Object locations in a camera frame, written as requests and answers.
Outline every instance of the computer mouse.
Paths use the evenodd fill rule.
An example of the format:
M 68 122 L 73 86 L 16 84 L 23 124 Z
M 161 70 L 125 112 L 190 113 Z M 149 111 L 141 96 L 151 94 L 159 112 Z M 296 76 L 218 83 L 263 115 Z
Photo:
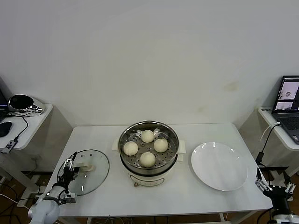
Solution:
M 0 137 L 4 137 L 9 133 L 11 122 L 4 122 L 0 124 Z

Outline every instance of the steamed bun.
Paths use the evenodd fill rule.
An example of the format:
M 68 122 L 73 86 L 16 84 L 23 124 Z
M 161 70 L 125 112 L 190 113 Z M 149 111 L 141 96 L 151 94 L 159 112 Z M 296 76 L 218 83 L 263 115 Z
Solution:
M 159 152 L 163 153 L 168 149 L 168 142 L 166 139 L 157 139 L 154 142 L 154 149 Z
M 154 140 L 154 133 L 151 130 L 145 130 L 141 134 L 141 140 L 145 143 L 150 143 Z
M 128 141 L 123 146 L 123 152 L 126 155 L 135 155 L 138 152 L 138 145 L 133 141 Z
M 153 153 L 146 152 L 140 156 L 140 163 L 143 167 L 152 167 L 156 162 L 156 158 Z

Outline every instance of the floor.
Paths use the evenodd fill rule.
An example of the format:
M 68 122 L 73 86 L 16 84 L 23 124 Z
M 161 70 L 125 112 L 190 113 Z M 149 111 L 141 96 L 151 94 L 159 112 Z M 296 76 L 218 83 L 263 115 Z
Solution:
M 50 179 L 50 175 L 41 175 L 37 185 L 38 186 L 46 186 Z M 292 182 L 299 185 L 299 176 L 294 175 L 292 177 Z M 25 188 L 18 183 L 15 179 L 11 181 L 6 181 L 4 184 L 13 188 L 16 193 L 17 197 L 19 198 Z M 12 199 L 16 199 L 15 193 L 6 186 L 1 186 L 0 193 L 7 195 Z M 26 206 L 31 207 L 33 203 L 36 201 L 34 195 L 31 195 L 29 201 L 27 202 Z M 0 199 L 0 223 L 1 224 L 28 224 L 30 219 L 27 218 L 27 209 L 26 208 L 19 208 L 10 200 L 1 197 Z M 295 189 L 294 192 L 294 201 L 289 202 L 290 208 L 294 211 L 295 214 L 299 214 L 299 187 Z M 255 224 L 257 217 L 262 212 L 257 212 L 256 214 L 249 217 L 247 220 L 243 221 L 242 224 Z M 235 214 L 230 213 L 228 214 L 227 220 L 230 220 Z M 78 218 L 77 219 L 80 223 L 86 224 L 86 218 Z M 269 220 L 269 214 L 267 213 L 264 215 L 261 220 L 260 224 L 266 224 Z M 176 224 L 176 223 L 198 223 L 198 222 L 216 222 L 220 221 L 218 214 L 209 214 L 209 215 L 187 215 L 187 216 L 162 216 L 162 217 L 124 217 L 124 218 L 115 218 L 109 219 L 107 218 L 93 218 L 92 224 Z

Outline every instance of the white plate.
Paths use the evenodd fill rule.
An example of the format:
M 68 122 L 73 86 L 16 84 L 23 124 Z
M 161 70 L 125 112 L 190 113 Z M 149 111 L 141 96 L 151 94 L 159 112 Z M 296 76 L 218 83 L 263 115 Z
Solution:
M 191 155 L 194 172 L 211 188 L 230 191 L 247 179 L 247 165 L 234 149 L 218 142 L 203 143 Z

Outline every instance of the white wall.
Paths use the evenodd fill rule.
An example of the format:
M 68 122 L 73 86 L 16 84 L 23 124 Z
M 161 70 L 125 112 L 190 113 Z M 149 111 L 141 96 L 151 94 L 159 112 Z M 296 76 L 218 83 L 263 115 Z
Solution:
M 0 75 L 72 127 L 241 127 L 299 72 L 298 14 L 297 0 L 2 0 Z

